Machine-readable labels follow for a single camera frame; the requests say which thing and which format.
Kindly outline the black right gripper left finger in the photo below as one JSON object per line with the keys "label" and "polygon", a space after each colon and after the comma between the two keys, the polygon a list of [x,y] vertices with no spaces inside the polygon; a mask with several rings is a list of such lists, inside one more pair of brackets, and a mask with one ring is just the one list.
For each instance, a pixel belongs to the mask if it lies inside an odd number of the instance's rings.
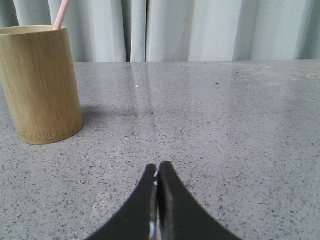
{"label": "black right gripper left finger", "polygon": [[134,192],[120,210],[88,240],[155,240],[158,179],[155,164],[145,168]]}

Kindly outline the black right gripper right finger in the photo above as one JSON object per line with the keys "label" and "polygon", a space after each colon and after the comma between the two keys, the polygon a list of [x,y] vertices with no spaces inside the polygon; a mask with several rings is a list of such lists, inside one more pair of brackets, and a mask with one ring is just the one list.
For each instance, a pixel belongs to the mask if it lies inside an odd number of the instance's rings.
{"label": "black right gripper right finger", "polygon": [[173,165],[159,167],[159,217],[163,240],[238,240],[212,218],[193,198]]}

